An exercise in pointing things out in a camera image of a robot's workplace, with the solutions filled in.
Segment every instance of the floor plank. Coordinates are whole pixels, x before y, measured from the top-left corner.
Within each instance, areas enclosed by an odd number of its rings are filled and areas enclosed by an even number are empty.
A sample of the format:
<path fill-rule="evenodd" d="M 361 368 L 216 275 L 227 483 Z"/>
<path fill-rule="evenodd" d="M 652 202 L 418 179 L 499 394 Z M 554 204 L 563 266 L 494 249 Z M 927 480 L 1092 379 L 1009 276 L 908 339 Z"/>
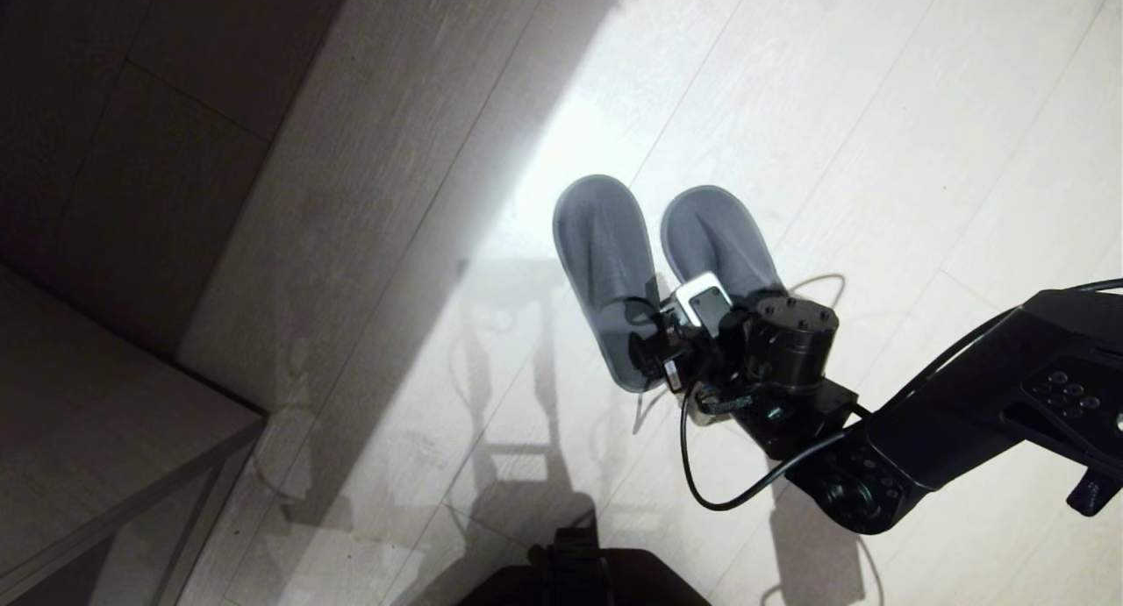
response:
<path fill-rule="evenodd" d="M 1087 518 L 1060 503 L 1062 494 L 1063 487 L 1052 494 L 1056 515 L 990 604 L 1119 604 L 1123 512 L 1107 506 Z"/>
<path fill-rule="evenodd" d="M 1103 0 L 935 0 L 775 251 L 847 278 L 830 374 L 857 385 L 939 270 Z"/>
<path fill-rule="evenodd" d="M 652 241 L 675 195 L 713 183 L 777 246 L 931 2 L 743 0 L 633 183 Z"/>
<path fill-rule="evenodd" d="M 129 59 L 273 138 L 340 0 L 153 0 Z"/>
<path fill-rule="evenodd" d="M 255 451 L 272 486 L 535 3 L 345 1 L 177 354 L 273 413 Z M 200 603 L 226 591 L 275 499 L 254 474 L 234 494 L 186 589 Z"/>
<path fill-rule="evenodd" d="M 670 395 L 652 393 L 638 403 L 613 384 L 584 319 L 564 318 L 579 313 L 574 295 L 550 310 L 557 318 L 539 327 L 532 358 L 447 496 L 453 507 L 527 547 L 549 543 L 556 529 L 604 511 L 674 408 Z"/>
<path fill-rule="evenodd" d="M 522 545 L 448 507 L 440 507 L 383 604 L 457 604 L 502 567 L 526 563 L 527 549 Z"/>
<path fill-rule="evenodd" d="M 940 351 L 1003 310 L 938 273 L 859 383 L 862 404 L 870 411 L 882 406 Z"/>
<path fill-rule="evenodd" d="M 601 515 L 601 542 L 657 554 L 705 595 L 768 516 L 773 495 L 758 495 L 730 512 L 711 512 L 695 503 L 682 472 L 678 407 L 666 400 L 663 404 L 673 411 L 658 421 L 654 438 Z M 692 474 L 703 497 L 729 501 L 768 472 L 768 459 L 739 429 L 729 433 L 687 423 Z"/>
<path fill-rule="evenodd" d="M 1092 282 L 1123 231 L 1120 20 L 1120 0 L 1107 0 L 943 266 L 996 306 Z"/>
<path fill-rule="evenodd" d="M 172 356 L 267 144 L 127 64 L 42 277 Z"/>
<path fill-rule="evenodd" d="M 0 257 L 37 273 L 149 0 L 0 0 Z"/>
<path fill-rule="evenodd" d="M 1093 279 L 1114 279 L 1123 277 L 1123 239 L 1115 238 L 1111 247 L 1099 258 Z"/>
<path fill-rule="evenodd" d="M 587 171 L 638 169 L 737 2 L 542 0 L 320 415 L 318 423 L 329 433 L 312 432 L 300 458 L 308 470 L 299 467 L 290 476 L 286 488 L 303 496 L 289 507 L 294 521 L 317 525 L 346 515 L 362 538 L 407 549 L 417 542 L 482 423 L 541 337 L 542 315 L 553 315 L 550 305 L 557 300 L 551 290 L 564 293 L 549 241 L 556 194 Z M 669 21 L 669 15 L 685 18 Z M 683 30 L 684 22 L 692 28 Z M 599 110 L 604 110 L 601 119 L 582 121 L 581 114 Z M 577 135 L 573 126 L 578 126 Z M 556 174 L 546 171 L 565 165 L 566 157 L 579 160 Z M 522 201 L 541 198 L 547 205 L 539 203 L 537 210 L 545 218 L 519 214 L 518 222 L 502 222 L 518 208 L 504 206 L 511 193 L 521 193 Z M 510 242 L 503 259 L 493 263 L 511 273 L 489 275 L 483 264 L 480 269 L 464 265 L 493 226 L 495 231 L 532 227 L 533 239 Z M 481 251 L 486 254 L 486 247 Z M 463 294 L 454 293 L 458 278 Z M 513 319 L 496 315 L 501 321 L 493 328 L 501 331 L 489 339 L 487 323 L 464 322 L 468 309 L 481 315 L 509 311 Z M 445 367 L 457 339 L 468 334 L 490 343 L 477 347 L 485 350 L 484 358 L 472 362 L 486 364 L 477 366 L 486 369 L 472 375 L 481 379 L 474 386 L 478 393 L 472 406 L 464 406 L 456 387 L 466 391 L 458 375 L 467 374 Z M 606 376 L 601 379 L 597 391 L 613 393 Z M 629 401 L 626 415 L 632 407 Z M 575 420 L 574 433 L 585 433 L 593 419 Z M 601 431 L 617 434 L 614 429 Z M 384 459 L 390 453 L 395 458 Z M 550 535 L 557 526 L 549 526 Z M 291 544 L 292 551 L 276 556 L 303 559 L 305 543 L 292 539 Z M 263 542 L 265 547 L 272 545 Z M 311 557 L 326 554 L 309 550 L 305 563 L 314 566 Z M 261 586 L 253 562 L 268 559 L 270 553 L 252 549 L 235 582 L 236 595 Z"/>

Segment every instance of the black cable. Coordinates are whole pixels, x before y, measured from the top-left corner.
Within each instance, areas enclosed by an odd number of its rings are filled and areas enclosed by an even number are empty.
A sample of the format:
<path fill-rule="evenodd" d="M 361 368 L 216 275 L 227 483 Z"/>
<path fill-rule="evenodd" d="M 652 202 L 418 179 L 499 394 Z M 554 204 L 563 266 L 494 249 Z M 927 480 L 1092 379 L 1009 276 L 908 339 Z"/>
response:
<path fill-rule="evenodd" d="M 858 401 L 855 401 L 855 402 L 850 403 L 849 406 L 850 406 L 850 413 L 852 413 L 855 415 L 858 415 L 859 419 L 865 420 L 865 419 L 869 417 L 870 415 L 874 415 L 873 413 L 870 413 L 870 411 L 868 408 L 861 406 L 858 403 Z"/>
<path fill-rule="evenodd" d="M 1115 287 L 1123 287 L 1123 278 L 1103 279 L 1103 282 L 1083 283 L 1080 286 L 1066 287 L 1066 291 L 1084 291 L 1085 293 L 1095 293 L 1095 291 L 1112 291 L 1115 290 Z M 959 354 L 959 351 L 967 349 L 967 347 L 969 347 L 970 343 L 974 343 L 975 341 L 978 341 L 978 339 L 982 339 L 983 334 L 986 334 L 987 331 L 990 331 L 990 329 L 997 325 L 999 321 L 1006 319 L 1006 315 L 1010 315 L 1012 311 L 1014 311 L 1014 309 L 1003 311 L 1003 313 L 999 313 L 988 319 L 988 321 L 986 323 L 983 323 L 983 325 L 976 327 L 975 330 L 968 331 L 966 337 L 952 343 L 952 346 L 948 347 L 947 350 L 943 350 L 943 354 L 935 357 L 935 359 L 932 362 L 928 364 L 928 367 L 924 367 L 924 369 L 922 369 L 920 374 L 915 375 L 913 379 L 910 379 L 909 384 L 903 386 L 901 391 L 898 391 L 897 394 L 895 394 L 892 398 L 889 398 L 889 402 L 885 403 L 885 406 L 883 406 L 882 408 L 887 411 L 893 408 L 894 406 L 900 405 L 900 403 L 904 402 L 905 398 L 907 398 L 910 395 L 913 395 L 915 391 L 921 385 L 923 385 L 923 383 L 928 383 L 928 379 L 931 378 L 932 375 L 940 369 L 940 367 L 947 365 L 947 362 L 951 358 L 955 358 L 956 355 Z"/>
<path fill-rule="evenodd" d="M 947 362 L 951 358 L 955 358 L 956 355 L 959 354 L 959 351 L 965 350 L 967 346 L 970 346 L 970 343 L 974 343 L 975 341 L 978 341 L 978 339 L 982 339 L 983 334 L 986 334 L 987 331 L 990 331 L 995 325 L 998 324 L 999 321 L 1006 319 L 1006 315 L 1010 315 L 1012 311 L 1014 311 L 1014 309 L 1003 311 L 1002 313 L 994 315 L 990 319 L 987 319 L 987 322 L 983 323 L 983 325 L 976 327 L 975 330 L 968 331 L 966 337 L 952 343 L 952 346 L 948 347 L 947 350 L 943 350 L 943 354 L 935 357 L 935 359 L 932 362 L 928 364 L 928 367 L 924 367 L 924 369 L 922 369 L 920 374 L 915 375 L 913 379 L 910 379 L 909 384 L 903 386 L 901 391 L 897 392 L 897 394 L 895 394 L 892 398 L 889 398 L 889 402 L 885 403 L 885 406 L 883 406 L 882 410 L 889 411 L 891 408 L 900 405 L 900 403 L 904 402 L 905 398 L 907 398 L 910 395 L 913 395 L 913 393 L 915 393 L 915 391 L 919 389 L 919 387 L 923 385 L 923 383 L 928 383 L 928 379 L 931 378 L 932 375 L 940 369 L 940 367 L 947 365 Z"/>
<path fill-rule="evenodd" d="M 1083 283 L 1079 286 L 1066 287 L 1066 291 L 1087 291 L 1087 293 L 1095 293 L 1095 291 L 1114 291 L 1116 287 L 1123 287 L 1123 277 L 1103 279 L 1103 282 Z"/>
<path fill-rule="evenodd" d="M 697 487 L 694 486 L 694 475 L 691 474 L 691 459 L 690 454 L 687 454 L 686 451 L 686 410 L 690 406 L 690 401 L 691 401 L 690 394 L 686 394 L 686 396 L 683 398 L 683 411 L 682 411 L 682 416 L 679 417 L 678 421 L 678 442 L 679 442 L 679 448 L 682 449 L 683 452 L 683 471 L 686 474 L 686 485 L 691 488 L 691 494 L 694 495 L 694 501 L 699 502 L 699 505 L 701 505 L 702 507 L 705 507 L 706 509 L 711 509 L 713 512 L 727 512 L 729 509 L 733 509 L 734 507 L 740 506 L 742 503 L 760 494 L 760 492 L 763 492 L 766 487 L 772 485 L 773 481 L 780 478 L 780 476 L 784 475 L 784 472 L 787 472 L 788 470 L 794 468 L 798 462 L 803 461 L 803 459 L 811 457 L 811 454 L 821 451 L 822 449 L 833 444 L 834 442 L 846 437 L 846 431 L 838 431 L 833 435 L 829 435 L 825 439 L 822 439 L 811 444 L 810 447 L 806 447 L 805 449 L 803 449 L 803 451 L 800 451 L 800 453 L 796 454 L 795 457 L 786 459 L 783 463 L 773 468 L 770 471 L 768 471 L 767 475 L 761 477 L 760 480 L 752 484 L 752 486 L 749 487 L 749 489 L 739 494 L 737 497 L 727 501 L 725 503 L 711 503 L 705 498 L 702 498 L 702 495 L 699 494 Z"/>

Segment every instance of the wall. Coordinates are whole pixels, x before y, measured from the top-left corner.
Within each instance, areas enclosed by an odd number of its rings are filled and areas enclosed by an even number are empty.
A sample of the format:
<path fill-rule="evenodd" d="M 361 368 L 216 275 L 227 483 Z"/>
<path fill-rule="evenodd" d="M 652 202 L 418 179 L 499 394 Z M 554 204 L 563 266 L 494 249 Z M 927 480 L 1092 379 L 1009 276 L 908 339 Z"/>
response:
<path fill-rule="evenodd" d="M 340 0 L 0 0 L 0 259 L 170 357 Z"/>

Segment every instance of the wooden cabinet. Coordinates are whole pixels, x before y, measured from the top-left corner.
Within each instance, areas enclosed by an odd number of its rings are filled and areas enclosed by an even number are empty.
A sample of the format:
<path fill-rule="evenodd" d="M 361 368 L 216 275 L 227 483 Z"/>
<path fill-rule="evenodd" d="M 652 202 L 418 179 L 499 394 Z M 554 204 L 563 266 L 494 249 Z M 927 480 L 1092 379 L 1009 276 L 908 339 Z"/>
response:
<path fill-rule="evenodd" d="M 0 605 L 175 603 L 262 426 L 0 267 Z"/>

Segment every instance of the gray slipper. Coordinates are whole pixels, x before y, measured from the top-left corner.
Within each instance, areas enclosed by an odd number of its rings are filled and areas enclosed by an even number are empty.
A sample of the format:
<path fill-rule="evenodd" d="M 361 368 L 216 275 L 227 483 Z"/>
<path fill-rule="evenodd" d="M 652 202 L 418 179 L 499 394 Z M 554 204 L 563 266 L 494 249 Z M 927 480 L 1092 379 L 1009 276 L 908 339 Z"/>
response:
<path fill-rule="evenodd" d="M 678 194 L 663 213 L 661 233 L 679 282 L 710 270 L 734 302 L 763 291 L 786 293 L 752 214 L 719 186 Z"/>
<path fill-rule="evenodd" d="M 659 306 L 655 265 L 639 203 L 619 180 L 588 175 L 554 208 L 554 244 L 612 378 L 623 389 L 650 389 L 629 355 L 630 334 L 651 337 Z"/>

